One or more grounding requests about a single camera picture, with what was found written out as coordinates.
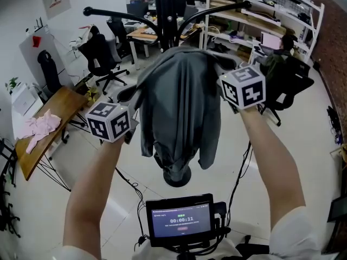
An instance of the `shelf unit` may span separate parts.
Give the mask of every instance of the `shelf unit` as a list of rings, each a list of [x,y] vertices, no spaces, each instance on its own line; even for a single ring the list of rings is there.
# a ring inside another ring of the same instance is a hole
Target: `shelf unit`
[[[257,0],[238,0],[238,1],[250,1],[253,6],[257,6],[258,8],[276,13],[277,18],[279,19],[281,19],[281,17],[285,17],[285,18],[288,18],[291,22],[295,22],[300,29],[301,28],[303,29],[304,33],[302,34],[302,38],[305,38],[307,36],[307,33],[309,30],[312,31],[313,40],[310,47],[308,47],[305,43],[303,43],[302,39],[299,40],[299,42],[294,43],[294,45],[300,49],[299,53],[301,54],[302,60],[304,62],[307,62],[310,59],[313,48],[317,42],[317,37],[318,37],[320,26],[323,20],[323,14],[324,14],[323,4],[321,4],[320,6],[317,6],[308,0],[298,0],[310,10],[311,24],[307,24],[303,22],[302,20],[300,20],[297,16],[291,14],[290,11],[288,11],[287,9],[285,9],[284,7],[280,5],[271,6]],[[210,8],[210,0],[206,0],[206,8],[207,9]],[[318,22],[316,26],[314,26],[312,11],[318,11]],[[225,11],[225,12],[218,12],[216,14],[212,14],[212,16],[217,16],[219,18],[224,18],[226,20],[240,22],[242,24],[245,24],[254,28],[258,28],[261,31],[267,32],[269,34],[272,34],[278,37],[282,37],[286,33],[286,29],[284,27],[276,26],[275,24],[272,24],[270,22],[255,18],[254,16],[251,16],[251,15],[242,14],[240,12]],[[230,37],[226,34],[223,34],[223,33],[215,34],[215,33],[209,32],[208,31],[209,20],[210,20],[210,16],[208,15],[205,17],[205,28],[204,28],[204,49],[205,50],[207,49],[208,36],[217,37],[227,41],[229,41],[230,39]],[[238,39],[237,41],[239,45],[250,47],[250,41],[240,40],[240,39]]]

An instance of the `gray jacket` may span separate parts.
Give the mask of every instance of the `gray jacket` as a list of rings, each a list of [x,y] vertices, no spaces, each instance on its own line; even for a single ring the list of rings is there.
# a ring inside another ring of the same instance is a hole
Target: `gray jacket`
[[[203,169],[214,162],[221,129],[216,61],[203,50],[174,47],[138,79],[142,155],[153,156],[154,147],[174,181],[198,149]]]

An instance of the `white floor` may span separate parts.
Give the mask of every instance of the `white floor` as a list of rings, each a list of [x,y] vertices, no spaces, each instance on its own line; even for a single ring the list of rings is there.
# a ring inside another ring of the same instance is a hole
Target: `white floor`
[[[140,71],[122,64],[131,71],[123,76],[135,83],[138,74],[155,56],[140,60]],[[299,94],[294,105],[279,112],[282,126],[277,127],[269,117],[268,123],[294,156],[299,167],[311,222],[316,229],[319,245],[323,248],[330,238],[333,224],[327,224],[330,203],[339,196],[338,163],[329,152],[336,148],[331,134],[326,108],[330,105],[324,85],[316,71],[310,77],[315,84]],[[72,187],[78,176],[100,147],[99,140],[88,133],[68,129],[68,143],[54,155],[53,163]],[[182,188],[168,186],[161,169],[153,158],[141,156],[140,128],[130,145],[124,145],[118,167],[131,182],[138,182],[144,199],[161,199],[212,193],[215,201],[227,202],[238,174],[248,138],[239,115],[234,115],[226,102],[222,103],[222,129],[214,164],[203,171],[197,163],[199,155],[191,162],[192,179]],[[17,169],[17,188],[7,185],[11,192],[9,201],[14,213],[21,219],[17,223],[22,238],[0,232],[0,255],[3,259],[49,259],[59,249],[63,236],[64,215],[69,192],[36,169],[25,181]],[[139,198],[116,173],[113,176],[110,196],[101,221],[102,257],[107,260],[130,259],[134,244],[140,236],[136,215]],[[148,233],[145,210],[141,212],[144,231]],[[260,179],[255,160],[241,179],[232,204],[232,233],[237,244],[244,235],[252,235],[251,242],[267,244],[270,234],[269,203],[266,189]]]

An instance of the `wooden desk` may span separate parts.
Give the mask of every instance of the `wooden desk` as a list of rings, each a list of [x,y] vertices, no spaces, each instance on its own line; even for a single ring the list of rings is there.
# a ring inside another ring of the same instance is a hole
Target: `wooden desk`
[[[141,41],[155,41],[157,39],[157,35],[148,35],[148,34],[144,34],[144,31],[147,30],[145,28],[139,28],[129,34],[127,34],[127,36],[131,36],[133,38],[136,38],[138,40]],[[203,30],[200,33],[200,41],[199,41],[199,48],[202,49],[202,43],[203,43]],[[137,59],[137,53],[136,53],[136,49],[135,49],[135,45],[134,42],[130,42],[130,48],[131,48],[131,53],[132,53],[132,57],[134,59],[134,64],[136,69],[140,69],[139,64],[138,64],[138,59]],[[144,45],[145,48],[145,55],[148,58],[149,57],[149,52],[148,52],[148,46]]]
[[[71,121],[71,119],[87,104],[87,102],[88,101],[84,96],[68,89],[67,87],[62,87],[34,115],[35,118],[38,118],[43,116],[45,112],[50,109],[52,114],[61,118],[61,122],[55,131],[51,132],[48,136],[37,143],[30,154],[26,153],[26,149],[32,137],[21,139],[16,143],[15,148],[18,160],[26,180],[29,180],[34,169],[39,164],[41,158],[44,156],[54,139],[60,136],[62,130],[67,126],[69,121]]]

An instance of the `digital timer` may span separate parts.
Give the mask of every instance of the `digital timer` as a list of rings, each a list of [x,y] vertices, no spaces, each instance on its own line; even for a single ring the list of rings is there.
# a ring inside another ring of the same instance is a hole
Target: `digital timer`
[[[182,223],[182,222],[192,222],[193,218],[181,218],[181,219],[171,219],[170,223]]]

